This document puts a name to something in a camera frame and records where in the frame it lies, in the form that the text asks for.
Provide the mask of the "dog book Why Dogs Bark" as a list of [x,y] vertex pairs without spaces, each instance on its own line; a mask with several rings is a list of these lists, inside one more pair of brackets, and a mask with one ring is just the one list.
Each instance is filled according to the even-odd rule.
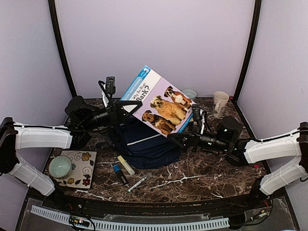
[[140,101],[132,115],[163,136],[185,130],[195,102],[148,66],[131,83],[122,101]]

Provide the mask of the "navy blue student backpack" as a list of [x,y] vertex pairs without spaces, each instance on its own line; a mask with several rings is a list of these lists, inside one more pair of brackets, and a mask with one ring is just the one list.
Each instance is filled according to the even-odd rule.
[[179,161],[182,150],[135,117],[108,129],[115,149],[133,167],[152,169]]

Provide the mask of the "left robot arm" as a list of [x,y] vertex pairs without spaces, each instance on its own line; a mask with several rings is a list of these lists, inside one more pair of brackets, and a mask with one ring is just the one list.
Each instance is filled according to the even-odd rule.
[[0,172],[9,174],[34,188],[58,210],[68,206],[68,199],[55,191],[54,181],[30,165],[17,152],[27,148],[81,149],[91,133],[101,133],[132,116],[141,101],[112,101],[104,108],[90,105],[82,96],[74,97],[65,108],[70,125],[39,126],[14,122],[11,117],[0,125]]

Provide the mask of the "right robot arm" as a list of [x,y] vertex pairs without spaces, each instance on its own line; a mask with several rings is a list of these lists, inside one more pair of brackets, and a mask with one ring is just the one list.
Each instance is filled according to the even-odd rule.
[[302,122],[299,128],[280,136],[267,139],[240,139],[242,123],[234,117],[224,117],[217,132],[200,131],[171,133],[167,137],[184,152],[197,148],[222,152],[233,166],[241,167],[259,161],[288,157],[293,159],[274,172],[256,179],[245,204],[257,208],[264,199],[275,191],[308,174],[308,124]]

